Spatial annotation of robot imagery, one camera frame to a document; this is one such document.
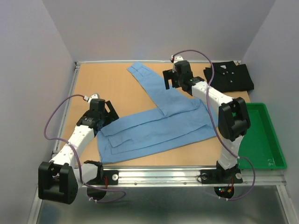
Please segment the light blue long sleeve shirt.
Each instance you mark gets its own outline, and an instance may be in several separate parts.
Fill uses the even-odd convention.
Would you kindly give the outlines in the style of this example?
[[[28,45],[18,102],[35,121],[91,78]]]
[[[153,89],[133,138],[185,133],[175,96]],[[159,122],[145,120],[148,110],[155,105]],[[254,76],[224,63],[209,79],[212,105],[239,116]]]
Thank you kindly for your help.
[[[189,99],[175,88],[166,89],[164,80],[140,62],[128,67],[155,109],[121,117],[97,134],[103,163],[116,163],[164,152],[215,137],[206,104]]]

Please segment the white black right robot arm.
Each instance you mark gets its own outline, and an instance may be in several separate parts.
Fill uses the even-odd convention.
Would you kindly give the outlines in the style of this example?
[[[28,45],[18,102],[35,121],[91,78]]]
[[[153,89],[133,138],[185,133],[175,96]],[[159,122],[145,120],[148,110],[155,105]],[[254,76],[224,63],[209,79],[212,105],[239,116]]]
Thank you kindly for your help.
[[[215,111],[218,124],[213,125],[222,144],[221,155],[215,169],[202,169],[198,181],[202,184],[242,182],[237,165],[239,148],[244,135],[250,128],[250,119],[243,98],[232,98],[211,87],[204,79],[195,77],[187,60],[174,58],[173,68],[163,71],[166,89],[181,88],[189,95],[202,100],[208,112]]]

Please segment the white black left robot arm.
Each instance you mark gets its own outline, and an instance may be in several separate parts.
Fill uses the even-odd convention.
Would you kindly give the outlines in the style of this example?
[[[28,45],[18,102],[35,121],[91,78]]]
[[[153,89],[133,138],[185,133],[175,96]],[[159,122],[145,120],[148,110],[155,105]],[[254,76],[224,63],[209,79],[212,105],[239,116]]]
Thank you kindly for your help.
[[[119,116],[112,103],[100,99],[97,94],[84,97],[89,109],[76,123],[68,140],[61,139],[64,146],[49,162],[38,168],[38,196],[40,199],[71,204],[81,186],[107,181],[103,165],[99,161],[80,163],[79,157],[98,132]]]

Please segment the folded black shirt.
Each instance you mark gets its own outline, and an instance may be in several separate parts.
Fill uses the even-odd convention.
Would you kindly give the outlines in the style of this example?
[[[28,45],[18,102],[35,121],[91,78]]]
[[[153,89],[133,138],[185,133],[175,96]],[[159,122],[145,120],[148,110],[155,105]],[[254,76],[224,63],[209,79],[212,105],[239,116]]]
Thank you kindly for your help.
[[[225,92],[251,91],[254,84],[247,65],[236,65],[234,61],[213,63],[214,78],[210,84],[216,90]]]

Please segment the green plastic tray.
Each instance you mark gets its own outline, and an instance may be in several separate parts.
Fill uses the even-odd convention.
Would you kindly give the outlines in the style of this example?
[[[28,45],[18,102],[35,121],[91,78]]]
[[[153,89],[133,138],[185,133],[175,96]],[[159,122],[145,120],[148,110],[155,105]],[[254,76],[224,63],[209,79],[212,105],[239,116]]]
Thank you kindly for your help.
[[[247,157],[252,164],[240,159],[238,161],[239,168],[286,169],[287,163],[266,105],[263,103],[247,103],[246,106],[251,127],[241,142],[239,155]]]

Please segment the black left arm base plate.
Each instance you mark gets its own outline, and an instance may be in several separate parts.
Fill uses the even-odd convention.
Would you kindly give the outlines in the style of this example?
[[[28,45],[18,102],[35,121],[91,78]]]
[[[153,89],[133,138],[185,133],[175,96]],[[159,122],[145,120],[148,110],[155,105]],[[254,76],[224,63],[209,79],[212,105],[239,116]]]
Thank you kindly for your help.
[[[101,174],[97,174],[94,179],[89,180],[87,183],[90,185],[105,185],[105,181],[107,181],[107,185],[118,185],[118,180],[118,170],[104,170]]]

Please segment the aluminium table frame rail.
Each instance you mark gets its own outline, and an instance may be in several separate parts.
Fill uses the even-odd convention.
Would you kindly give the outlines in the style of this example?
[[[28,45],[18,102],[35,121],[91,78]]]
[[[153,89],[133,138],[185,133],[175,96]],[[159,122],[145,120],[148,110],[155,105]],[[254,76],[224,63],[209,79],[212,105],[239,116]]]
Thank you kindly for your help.
[[[155,108],[145,90],[127,71],[134,62],[77,63],[71,94],[98,92],[112,101],[119,116]],[[116,203],[89,202],[86,188],[79,189],[71,205],[41,201],[29,224],[291,224],[290,202],[282,171],[256,171],[254,190],[245,198],[217,200],[211,185],[196,177],[220,154],[217,139],[151,156],[111,164],[120,169],[120,184],[127,195]]]

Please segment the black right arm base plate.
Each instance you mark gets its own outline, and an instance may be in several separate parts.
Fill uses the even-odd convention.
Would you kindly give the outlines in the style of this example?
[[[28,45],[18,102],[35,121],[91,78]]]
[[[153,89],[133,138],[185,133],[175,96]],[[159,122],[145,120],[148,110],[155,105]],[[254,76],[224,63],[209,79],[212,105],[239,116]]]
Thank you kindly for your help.
[[[222,171],[219,169],[202,169],[200,175],[197,176],[197,181],[202,184],[229,184],[243,183],[243,179],[236,177],[235,171]]]

